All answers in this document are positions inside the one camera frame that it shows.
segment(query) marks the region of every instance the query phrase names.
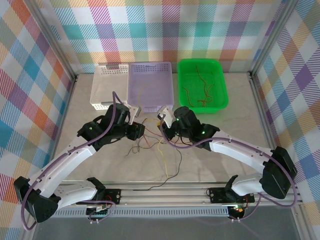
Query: purple plastic basket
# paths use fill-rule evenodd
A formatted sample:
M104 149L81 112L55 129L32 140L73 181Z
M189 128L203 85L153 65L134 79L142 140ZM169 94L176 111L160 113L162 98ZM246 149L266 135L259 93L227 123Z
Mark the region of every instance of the purple plastic basket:
M172 109L174 102L170 62L130 64L128 104L140 106L144 113L154 113L164 105Z

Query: table surface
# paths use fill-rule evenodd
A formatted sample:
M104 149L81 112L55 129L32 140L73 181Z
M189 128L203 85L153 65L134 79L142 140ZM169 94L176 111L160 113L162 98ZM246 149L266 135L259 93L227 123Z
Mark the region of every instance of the table surface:
M231 136L242 139L257 146L267 147L264 132L258 115L258 110L246 73L225 73L229 104L214 114L197 114L202 123L219 127ZM105 114L105 110L95 110L90 104L90 93L93 74L81 74L75 84L75 89L68 106L56 154L63 151L77 135L77 131L87 122ZM178 79L173 74L174 109L180 107L178 100ZM145 118L154 119L156 113L141 113L136 122ZM145 122L146 127L159 134L156 120ZM158 137L145 131L146 140L140 142L142 147L158 143ZM151 149L140 149L134 154L129 152L136 143L123 138L114 144L106 145L96 154L81 163L65 180L82 181L96 177L102 182L128 181L159 181L167 178L165 162L157 149L157 144ZM176 149L160 144L169 177L176 174L180 162L180 154ZM182 163L178 176L170 181L178 182L227 182L233 175L248 175L256 171L251 167L220 153L209 152L197 147L183 149Z

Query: white plastic basket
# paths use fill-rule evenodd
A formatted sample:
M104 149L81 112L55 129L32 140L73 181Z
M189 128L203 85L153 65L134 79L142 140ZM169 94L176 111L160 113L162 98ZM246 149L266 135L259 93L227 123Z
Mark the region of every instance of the white plastic basket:
M90 104L95 110L107 110L115 91L121 101L128 98L129 64L98 65L95 67Z

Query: yellow wire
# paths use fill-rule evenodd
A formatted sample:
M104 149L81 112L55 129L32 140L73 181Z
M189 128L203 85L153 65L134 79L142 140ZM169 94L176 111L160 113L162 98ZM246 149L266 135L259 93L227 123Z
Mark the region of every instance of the yellow wire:
M164 166L165 166L165 174L166 174L166 178L168 179L168 178L169 178L169 175L168 175L168 170L167 170L166 158L165 158L165 155L162 153L162 151L159 149L159 145L160 145L162 139L163 139L163 138L160 139L157 148L158 148L158 151L161 153L161 155L162 155L162 157L163 157Z

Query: green plastic basket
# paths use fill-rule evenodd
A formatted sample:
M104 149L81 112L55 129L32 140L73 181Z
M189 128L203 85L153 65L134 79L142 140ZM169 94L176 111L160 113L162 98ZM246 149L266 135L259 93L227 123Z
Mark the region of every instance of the green plastic basket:
M224 73L218 61L184 59L179 62L177 71L181 106L187 106L198 114L212 114L228 105Z

